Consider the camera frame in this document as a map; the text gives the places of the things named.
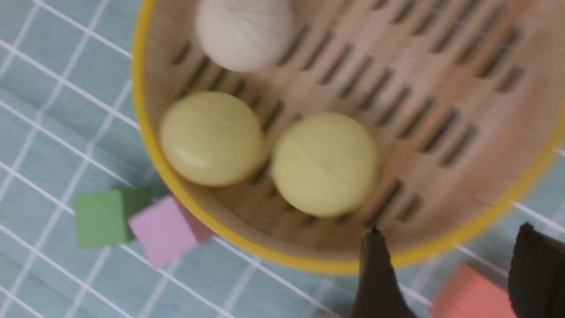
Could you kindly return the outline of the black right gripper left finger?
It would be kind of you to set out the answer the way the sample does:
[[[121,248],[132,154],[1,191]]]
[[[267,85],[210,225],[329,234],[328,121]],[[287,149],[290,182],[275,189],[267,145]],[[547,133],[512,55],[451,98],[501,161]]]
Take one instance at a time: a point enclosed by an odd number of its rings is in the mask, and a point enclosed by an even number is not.
[[[398,284],[385,238],[377,227],[363,236],[352,318],[415,318]]]

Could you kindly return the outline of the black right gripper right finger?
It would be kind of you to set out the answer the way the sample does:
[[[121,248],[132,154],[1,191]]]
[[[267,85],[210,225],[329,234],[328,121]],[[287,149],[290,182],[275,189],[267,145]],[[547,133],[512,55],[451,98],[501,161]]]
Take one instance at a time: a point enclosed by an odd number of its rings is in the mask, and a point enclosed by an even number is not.
[[[565,316],[565,245],[529,222],[515,240],[507,290],[518,318]]]

